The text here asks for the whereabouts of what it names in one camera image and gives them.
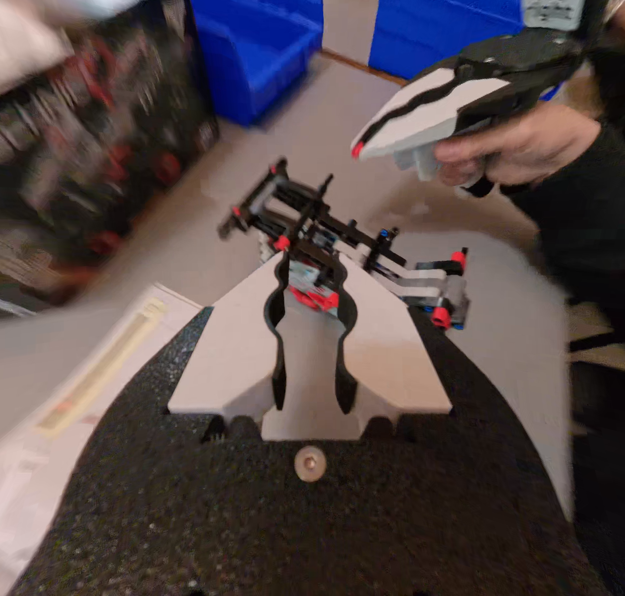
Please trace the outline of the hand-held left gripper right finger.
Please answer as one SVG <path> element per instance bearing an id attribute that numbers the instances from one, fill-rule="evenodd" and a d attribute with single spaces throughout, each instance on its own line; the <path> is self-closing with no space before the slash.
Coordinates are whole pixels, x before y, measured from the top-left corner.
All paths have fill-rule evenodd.
<path id="1" fill-rule="evenodd" d="M 408 306 L 339 255 L 335 393 L 353 415 L 442 414 L 452 408 Z"/>

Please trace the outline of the person's right hand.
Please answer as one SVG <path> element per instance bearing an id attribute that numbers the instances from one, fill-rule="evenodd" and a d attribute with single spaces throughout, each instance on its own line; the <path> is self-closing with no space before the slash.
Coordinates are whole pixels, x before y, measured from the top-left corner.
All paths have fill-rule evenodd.
<path id="1" fill-rule="evenodd" d="M 600 131 L 598 121 L 544 102 L 504 123 L 437 143 L 436 177 L 454 187 L 481 177 L 504 186 L 537 184 L 582 156 Z"/>

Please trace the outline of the blue plastic bin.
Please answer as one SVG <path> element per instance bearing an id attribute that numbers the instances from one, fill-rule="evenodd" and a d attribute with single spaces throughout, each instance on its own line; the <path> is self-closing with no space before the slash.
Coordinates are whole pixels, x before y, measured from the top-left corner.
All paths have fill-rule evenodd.
<path id="1" fill-rule="evenodd" d="M 570 0 L 379 0 L 369 67 L 411 79 L 469 45 L 513 36 L 524 14 L 553 24 L 571 16 Z"/>
<path id="2" fill-rule="evenodd" d="M 321 50 L 323 0 L 190 0 L 216 114 L 254 123 Z"/>

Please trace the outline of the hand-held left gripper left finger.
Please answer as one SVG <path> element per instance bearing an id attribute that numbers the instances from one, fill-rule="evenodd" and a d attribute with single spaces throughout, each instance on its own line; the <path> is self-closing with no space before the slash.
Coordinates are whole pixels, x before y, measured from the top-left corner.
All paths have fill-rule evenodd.
<path id="1" fill-rule="evenodd" d="M 215 303 L 170 397 L 170 413 L 265 415 L 273 408 L 278 340 L 264 308 L 285 256 L 273 256 Z"/>

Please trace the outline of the person's right forearm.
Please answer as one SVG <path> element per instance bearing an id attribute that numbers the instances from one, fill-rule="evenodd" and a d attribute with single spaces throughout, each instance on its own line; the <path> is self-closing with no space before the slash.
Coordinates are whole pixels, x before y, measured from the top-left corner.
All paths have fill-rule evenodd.
<path id="1" fill-rule="evenodd" d="M 582 301 L 624 309 L 624 54 L 599 49 L 590 62 L 605 111 L 590 148 L 512 203 L 539 229 L 548 269 Z"/>

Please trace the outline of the toy truck cardboard box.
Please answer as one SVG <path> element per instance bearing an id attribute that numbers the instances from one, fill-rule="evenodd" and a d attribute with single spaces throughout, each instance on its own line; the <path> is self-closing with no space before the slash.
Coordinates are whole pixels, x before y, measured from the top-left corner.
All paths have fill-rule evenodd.
<path id="1" fill-rule="evenodd" d="M 219 127 L 190 0 L 65 29 L 73 51 L 1 93 L 1 318 L 82 292 Z"/>

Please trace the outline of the instruction booklet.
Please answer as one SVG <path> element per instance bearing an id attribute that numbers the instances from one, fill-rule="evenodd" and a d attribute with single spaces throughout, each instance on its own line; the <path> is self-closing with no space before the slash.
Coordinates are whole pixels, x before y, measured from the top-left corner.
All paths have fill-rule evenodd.
<path id="1" fill-rule="evenodd" d="M 202 309 L 152 284 L 125 309 L 99 303 L 1 327 L 1 594 L 51 526 L 106 410 Z"/>

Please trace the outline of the brick-built toy truck chassis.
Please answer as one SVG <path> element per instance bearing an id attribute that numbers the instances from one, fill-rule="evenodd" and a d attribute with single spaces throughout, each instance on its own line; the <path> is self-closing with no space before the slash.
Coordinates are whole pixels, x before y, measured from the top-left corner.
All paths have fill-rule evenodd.
<path id="1" fill-rule="evenodd" d="M 330 174 L 317 188 L 293 181 L 287 159 L 280 158 L 245 198 L 232 206 L 217 228 L 220 239 L 226 240 L 235 230 L 256 230 L 261 263 L 287 250 L 291 255 L 288 288 L 314 311 L 338 316 L 332 261 L 345 256 L 407 306 L 428 314 L 436 327 L 463 330 L 470 306 L 465 289 L 468 249 L 454 252 L 447 260 L 410 267 L 393 250 L 400 233 L 397 227 L 382 228 L 371 237 L 354 219 L 344 223 L 331 215 L 324 196 L 332 179 Z"/>

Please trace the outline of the white paper sheet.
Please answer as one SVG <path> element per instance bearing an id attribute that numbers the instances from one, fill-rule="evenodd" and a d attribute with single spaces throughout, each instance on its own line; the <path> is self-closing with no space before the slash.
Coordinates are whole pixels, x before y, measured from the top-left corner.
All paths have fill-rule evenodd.
<path id="1" fill-rule="evenodd" d="M 89 27 L 143 0 L 1 0 L 1 93 L 74 51 L 66 30 Z"/>

